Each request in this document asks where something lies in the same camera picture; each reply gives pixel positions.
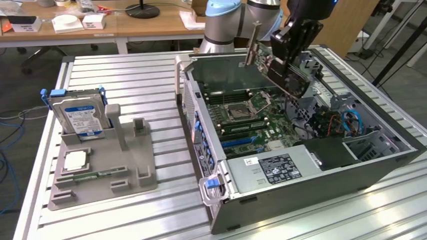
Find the black lamp base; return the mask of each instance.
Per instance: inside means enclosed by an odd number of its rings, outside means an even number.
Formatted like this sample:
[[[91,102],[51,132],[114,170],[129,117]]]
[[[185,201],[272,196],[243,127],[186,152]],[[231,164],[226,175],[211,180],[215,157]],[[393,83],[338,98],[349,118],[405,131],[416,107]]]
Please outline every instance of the black lamp base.
[[[141,6],[141,4],[129,6],[126,8],[127,15],[138,19],[151,19],[159,16],[161,9],[157,6],[149,4],[145,4],[143,8]]]

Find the hard drive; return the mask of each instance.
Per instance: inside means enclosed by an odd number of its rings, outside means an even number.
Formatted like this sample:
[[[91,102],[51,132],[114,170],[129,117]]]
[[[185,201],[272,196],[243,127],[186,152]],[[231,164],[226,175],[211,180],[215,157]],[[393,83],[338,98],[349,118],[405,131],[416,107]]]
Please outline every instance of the hard drive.
[[[103,130],[113,127],[106,116],[105,92],[103,88],[57,89],[47,97],[47,91],[42,91],[42,99],[55,113],[65,134],[78,134],[82,140],[105,137]]]

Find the black pole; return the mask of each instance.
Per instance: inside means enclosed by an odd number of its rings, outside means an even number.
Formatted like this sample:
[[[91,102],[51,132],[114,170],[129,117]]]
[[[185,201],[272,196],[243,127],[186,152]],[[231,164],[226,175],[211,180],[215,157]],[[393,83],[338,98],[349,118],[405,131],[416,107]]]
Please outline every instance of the black pole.
[[[414,44],[414,42],[417,41],[420,36],[424,34],[424,31],[426,30],[426,28],[427,28],[427,16],[426,16],[425,20],[422,21],[420,27],[417,28],[416,32],[413,33],[413,35],[409,37],[409,39],[408,39],[406,43],[404,44],[404,46],[401,47],[400,51],[394,55],[393,59],[388,63],[388,66],[381,71],[378,77],[376,78],[376,80],[373,82],[374,86],[377,86],[381,83],[381,81],[386,77],[388,73],[390,72],[390,70],[393,69],[393,67],[398,63],[400,59],[402,58],[404,54],[408,52],[408,50],[412,47],[412,45]]]

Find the office chair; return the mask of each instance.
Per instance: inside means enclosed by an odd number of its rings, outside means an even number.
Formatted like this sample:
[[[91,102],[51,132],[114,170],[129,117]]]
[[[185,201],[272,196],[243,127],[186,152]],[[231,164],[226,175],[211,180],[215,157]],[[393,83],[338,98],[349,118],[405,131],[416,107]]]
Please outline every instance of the office chair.
[[[99,49],[99,46],[97,44],[91,44],[91,49],[93,51],[97,51]],[[25,47],[18,47],[17,50],[21,54],[27,53],[27,49]],[[29,75],[34,73],[34,70],[29,68],[29,65],[50,50],[57,51],[63,57],[67,56],[67,53],[61,49],[59,46],[43,46],[22,63],[21,71],[23,74]]]

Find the aluminum workbench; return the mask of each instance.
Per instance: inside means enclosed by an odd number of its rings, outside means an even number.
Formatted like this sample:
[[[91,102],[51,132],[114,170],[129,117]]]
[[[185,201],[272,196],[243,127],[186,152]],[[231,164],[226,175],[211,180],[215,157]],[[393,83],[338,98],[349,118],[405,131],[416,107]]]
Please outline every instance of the aluminum workbench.
[[[321,46],[313,48],[427,145],[427,130],[421,124],[333,51]],[[150,192],[50,211],[47,204],[62,142],[62,126],[50,112],[14,239],[427,238],[427,154],[369,189],[211,235],[175,101],[175,57],[185,53],[190,52],[81,56],[63,62],[58,89],[83,90],[102,84],[109,103],[122,105],[121,121],[130,122],[135,117],[150,121],[159,187]],[[346,91],[328,71],[325,81],[337,93]]]

